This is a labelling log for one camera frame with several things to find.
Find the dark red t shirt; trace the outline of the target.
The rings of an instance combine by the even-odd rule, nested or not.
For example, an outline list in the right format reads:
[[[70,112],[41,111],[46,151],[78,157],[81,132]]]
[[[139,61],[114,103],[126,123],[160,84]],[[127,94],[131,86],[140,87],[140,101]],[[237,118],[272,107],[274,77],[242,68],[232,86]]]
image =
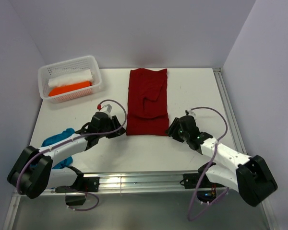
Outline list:
[[[130,71],[127,102],[127,135],[166,136],[169,127],[168,70]]]

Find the white plastic basket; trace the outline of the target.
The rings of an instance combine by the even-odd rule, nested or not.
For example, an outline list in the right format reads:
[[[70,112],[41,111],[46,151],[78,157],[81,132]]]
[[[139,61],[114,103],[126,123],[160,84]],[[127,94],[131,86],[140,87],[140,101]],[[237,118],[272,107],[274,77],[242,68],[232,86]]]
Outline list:
[[[61,103],[97,93],[104,88],[101,72],[93,56],[84,56],[46,65],[38,70],[40,97]]]

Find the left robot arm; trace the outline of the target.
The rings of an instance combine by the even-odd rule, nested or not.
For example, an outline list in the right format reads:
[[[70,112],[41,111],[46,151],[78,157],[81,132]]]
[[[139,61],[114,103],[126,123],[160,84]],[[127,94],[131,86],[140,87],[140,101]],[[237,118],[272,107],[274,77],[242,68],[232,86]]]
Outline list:
[[[30,199],[40,196],[45,189],[86,192],[90,187],[84,173],[73,166],[54,169],[68,157],[89,150],[103,137],[116,138],[126,132],[117,117],[96,112],[91,121],[71,136],[55,144],[34,148],[26,147],[7,176],[7,181],[21,195]]]

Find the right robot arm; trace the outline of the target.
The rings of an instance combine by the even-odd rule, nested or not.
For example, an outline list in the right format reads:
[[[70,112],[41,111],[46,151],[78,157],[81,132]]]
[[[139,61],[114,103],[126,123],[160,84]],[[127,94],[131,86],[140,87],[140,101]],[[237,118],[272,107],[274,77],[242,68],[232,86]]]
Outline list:
[[[175,118],[167,130],[167,135],[178,142],[186,142],[190,149],[212,160],[201,166],[196,174],[183,176],[182,184],[185,188],[218,184],[237,191],[252,207],[278,189],[266,161],[261,156],[251,157],[219,143],[212,135],[201,132],[191,115]]]

